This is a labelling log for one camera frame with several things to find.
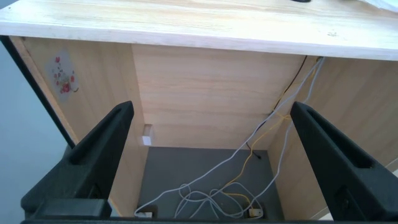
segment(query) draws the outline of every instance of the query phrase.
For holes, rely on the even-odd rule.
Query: wooden desk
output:
[[[0,34],[11,36],[75,142],[116,104],[133,101],[111,192],[124,216],[133,214],[141,187],[144,124],[153,125],[154,146],[236,149],[317,56],[328,58],[308,104],[388,169],[398,168],[397,24],[398,14],[343,0],[20,0],[0,11]],[[67,100],[45,68],[61,51],[79,81]],[[288,123],[256,146],[268,150],[273,168]],[[294,129],[277,187],[286,219],[327,212]]]

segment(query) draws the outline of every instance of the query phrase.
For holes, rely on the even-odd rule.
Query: white wall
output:
[[[19,223],[22,196],[62,158],[67,144],[2,44],[0,81],[0,220]]]

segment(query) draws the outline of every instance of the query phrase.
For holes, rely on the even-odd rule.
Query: yellow cable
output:
[[[315,76],[315,73],[316,73],[316,72],[317,72],[317,68],[314,69],[314,70],[312,71],[311,75],[309,76],[309,79],[313,78],[313,77]],[[287,90],[287,88],[285,88],[285,90],[282,92],[281,96],[277,99],[277,101],[280,101],[280,100],[282,99],[282,97],[284,97],[286,90]],[[243,167],[242,167],[242,169],[241,169],[241,172],[240,172],[239,175],[237,175],[234,179],[232,179],[231,181],[229,181],[226,185],[228,185],[228,184],[234,182],[236,179],[238,179],[238,178],[243,174],[244,168],[246,167],[246,163],[248,162],[248,160],[249,160],[249,159],[251,158],[251,156],[253,155],[253,150],[254,150],[254,146],[256,145],[256,143],[257,143],[260,139],[262,139],[264,136],[266,136],[266,135],[269,133],[269,131],[271,131],[272,129],[274,129],[274,128],[275,128],[279,123],[281,123],[284,119],[291,119],[291,118],[292,118],[292,117],[290,117],[289,114],[287,114],[287,115],[284,116],[284,115],[280,114],[278,111],[276,111],[275,114],[278,115],[278,116],[280,116],[280,120],[278,120],[278,122],[276,122],[276,124],[274,124],[272,127],[270,127],[266,132],[264,132],[260,137],[258,137],[258,138],[254,141],[254,143],[253,143],[253,144],[251,145],[251,147],[250,147],[250,148],[251,148],[251,150],[250,150],[250,155],[249,155],[249,156],[246,158],[246,160],[244,161],[244,164],[243,164]],[[230,195],[230,196],[240,196],[240,197],[244,197],[244,198],[248,201],[249,204],[251,203],[250,200],[249,200],[245,195],[243,195],[243,194],[237,194],[237,193],[225,193],[225,194]]]
[[[246,197],[246,196],[243,195],[243,194],[238,194],[238,193],[225,193],[225,194],[227,194],[227,195],[229,195],[229,196],[241,196],[241,197],[244,197],[244,198],[246,199],[246,201],[248,202],[248,204],[250,204],[249,198]]]
[[[256,143],[262,138],[264,137],[266,134],[269,133],[270,130],[274,129],[279,123],[281,123],[284,120],[284,118],[281,118],[278,122],[276,122],[276,124],[274,124],[272,127],[270,127],[266,132],[264,132],[259,138],[257,138],[257,140],[252,144],[251,146],[251,150],[250,150],[250,155],[248,156],[248,158],[246,158],[246,160],[244,161],[241,173],[236,176],[234,179],[232,179],[231,181],[229,181],[226,185],[234,182],[236,179],[238,179],[242,174],[243,174],[243,170],[246,166],[246,163],[248,162],[248,160],[250,159],[250,157],[253,155],[253,147],[256,145]]]

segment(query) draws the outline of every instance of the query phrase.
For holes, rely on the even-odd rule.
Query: desk top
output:
[[[398,13],[354,0],[20,0],[0,34],[398,60]]]

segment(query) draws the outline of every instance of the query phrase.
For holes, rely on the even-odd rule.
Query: floor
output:
[[[267,151],[256,151],[261,159],[250,158],[244,174],[238,179],[254,195],[261,192],[273,178],[268,160]],[[168,189],[179,187],[182,183],[188,183],[203,175],[220,161],[225,160],[233,151],[230,149],[185,149],[150,147],[144,178],[142,180],[141,196],[139,205],[142,205]],[[249,151],[239,151],[229,162],[214,170],[204,179],[191,185],[192,190],[200,190],[208,193],[211,189],[220,188],[225,183],[236,177],[243,165]],[[229,189],[230,192],[244,193],[238,186]],[[236,198],[243,206],[246,201]],[[238,207],[230,199],[218,197],[217,201],[222,203],[221,207],[226,212],[237,212]],[[268,219],[283,220],[277,189],[275,185],[261,197],[260,203],[265,205]],[[180,202],[178,192],[164,195],[153,205],[157,207],[157,218],[173,218],[175,209]],[[189,203],[178,218],[188,218],[199,206],[199,203]],[[206,203],[195,215],[195,219],[215,219],[211,207]]]

